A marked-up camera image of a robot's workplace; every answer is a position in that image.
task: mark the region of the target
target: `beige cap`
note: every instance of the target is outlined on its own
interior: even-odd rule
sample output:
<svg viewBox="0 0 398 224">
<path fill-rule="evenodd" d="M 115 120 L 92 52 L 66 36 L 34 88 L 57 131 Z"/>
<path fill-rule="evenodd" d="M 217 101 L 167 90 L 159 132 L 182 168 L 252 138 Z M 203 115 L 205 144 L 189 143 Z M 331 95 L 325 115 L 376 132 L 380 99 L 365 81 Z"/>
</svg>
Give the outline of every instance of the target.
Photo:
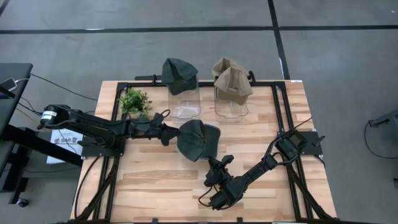
<svg viewBox="0 0 398 224">
<path fill-rule="evenodd" d="M 231 100 L 243 105 L 253 91 L 248 80 L 249 72 L 240 64 L 228 58 L 221 58 L 213 66 L 216 96 L 220 100 Z"/>
</svg>

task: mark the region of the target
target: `potted plant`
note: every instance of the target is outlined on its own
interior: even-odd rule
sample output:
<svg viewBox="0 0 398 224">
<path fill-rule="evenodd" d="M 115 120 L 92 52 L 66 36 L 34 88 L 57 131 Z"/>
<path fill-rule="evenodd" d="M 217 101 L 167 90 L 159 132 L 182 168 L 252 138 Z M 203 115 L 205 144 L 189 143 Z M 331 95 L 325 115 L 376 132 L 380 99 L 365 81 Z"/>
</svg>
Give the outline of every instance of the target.
<svg viewBox="0 0 398 224">
<path fill-rule="evenodd" d="M 135 114 L 141 117 L 148 117 L 148 111 L 151 101 L 148 101 L 148 95 L 142 90 L 130 88 L 126 94 L 120 97 L 121 109 L 123 114 Z"/>
</svg>

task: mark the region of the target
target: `baseball cap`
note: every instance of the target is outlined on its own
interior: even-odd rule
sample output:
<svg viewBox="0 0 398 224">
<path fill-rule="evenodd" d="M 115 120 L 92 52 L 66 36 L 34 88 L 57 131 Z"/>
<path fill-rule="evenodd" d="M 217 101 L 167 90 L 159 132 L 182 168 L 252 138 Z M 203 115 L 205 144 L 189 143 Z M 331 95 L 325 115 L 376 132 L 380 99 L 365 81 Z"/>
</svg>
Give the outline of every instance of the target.
<svg viewBox="0 0 398 224">
<path fill-rule="evenodd" d="M 198 70 L 190 63 L 177 58 L 168 58 L 163 64 L 162 83 L 166 84 L 169 92 L 175 96 L 197 87 L 197 73 Z"/>
<path fill-rule="evenodd" d="M 240 64 L 228 58 L 221 58 L 212 69 L 216 81 L 217 99 L 230 100 L 243 105 L 248 96 L 253 94 L 248 80 L 249 72 Z"/>
<path fill-rule="evenodd" d="M 177 147 L 187 159 L 193 162 L 199 158 L 216 157 L 220 136 L 219 128 L 193 119 L 181 125 L 177 136 Z"/>
</svg>

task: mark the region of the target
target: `gray floor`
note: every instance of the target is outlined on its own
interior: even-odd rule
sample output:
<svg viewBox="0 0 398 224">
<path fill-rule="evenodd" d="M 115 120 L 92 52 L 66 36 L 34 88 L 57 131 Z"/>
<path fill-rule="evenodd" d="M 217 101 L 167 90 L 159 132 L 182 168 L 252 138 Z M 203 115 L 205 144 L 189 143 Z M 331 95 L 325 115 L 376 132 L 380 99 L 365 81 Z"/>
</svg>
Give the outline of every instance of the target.
<svg viewBox="0 0 398 224">
<path fill-rule="evenodd" d="M 274 2 L 280 26 L 398 24 L 394 0 Z M 11 0 L 0 17 L 0 29 L 228 25 L 271 25 L 267 1 Z M 322 146 L 338 216 L 396 223 L 398 189 L 392 178 L 398 177 L 398 162 L 370 154 L 363 130 L 367 120 L 398 109 L 398 30 L 283 31 L 281 35 L 290 76 L 304 81 L 315 126 L 326 135 Z M 167 57 L 191 62 L 200 78 L 210 78 L 211 66 L 222 56 L 253 70 L 258 79 L 282 78 L 272 31 L 0 35 L 0 52 L 0 62 L 33 63 L 34 74 L 91 97 L 98 96 L 103 80 L 159 74 Z M 50 103 L 83 111 L 95 108 L 95 102 L 36 78 L 29 81 L 24 97 L 36 110 Z M 19 113 L 12 124 L 37 125 Z M 385 128 L 369 129 L 368 139 L 377 153 L 398 156 L 397 138 Z M 6 205 L 9 195 L 0 194 L 2 223 L 67 220 L 77 178 L 72 174 L 29 182 L 23 195 L 32 201 L 27 208 Z"/>
</svg>

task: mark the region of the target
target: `wooden table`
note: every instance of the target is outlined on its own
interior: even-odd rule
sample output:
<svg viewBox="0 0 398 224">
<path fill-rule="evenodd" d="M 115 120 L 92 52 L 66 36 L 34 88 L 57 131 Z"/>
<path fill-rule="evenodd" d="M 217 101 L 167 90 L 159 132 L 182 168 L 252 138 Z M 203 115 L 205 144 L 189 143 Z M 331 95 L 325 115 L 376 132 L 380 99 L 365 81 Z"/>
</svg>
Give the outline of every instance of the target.
<svg viewBox="0 0 398 224">
<path fill-rule="evenodd" d="M 96 116 L 111 119 L 117 84 L 116 81 L 103 82 Z M 297 125 L 311 117 L 304 86 L 302 82 L 286 81 L 286 87 L 294 124 Z M 139 89 L 146 91 L 153 101 L 152 113 L 168 108 L 166 87 Z M 241 175 L 258 163 L 278 132 L 271 88 L 253 87 L 253 92 L 247 101 L 249 114 L 240 123 L 220 123 L 215 118 L 213 87 L 200 88 L 200 119 L 221 129 L 217 158 L 227 154 L 234 156 L 234 161 L 228 165 L 232 175 Z M 281 93 L 279 99 L 284 126 L 288 127 Z M 166 118 L 166 123 L 180 126 L 170 117 Z M 299 130 L 312 128 L 313 123 L 309 121 Z M 93 159 L 84 161 L 79 183 Z M 323 164 L 313 156 L 302 156 L 302 160 L 309 191 L 325 211 L 335 217 Z M 101 166 L 102 158 L 83 183 L 78 213 L 97 191 Z M 234 207 L 222 211 L 198 203 L 198 197 L 207 191 L 203 181 L 208 170 L 207 161 L 191 162 L 183 157 L 177 149 L 176 139 L 171 140 L 167 147 L 157 139 L 127 140 L 125 153 L 120 159 L 111 221 L 150 222 L 152 218 L 158 218 L 160 222 L 235 222 L 237 217 L 243 217 L 245 222 L 294 220 L 285 167 L 279 166 L 267 172 L 249 186 L 243 199 Z M 298 189 L 297 192 L 302 217 L 306 217 L 301 192 Z M 104 194 L 99 217 L 104 217 L 107 194 Z"/>
</svg>

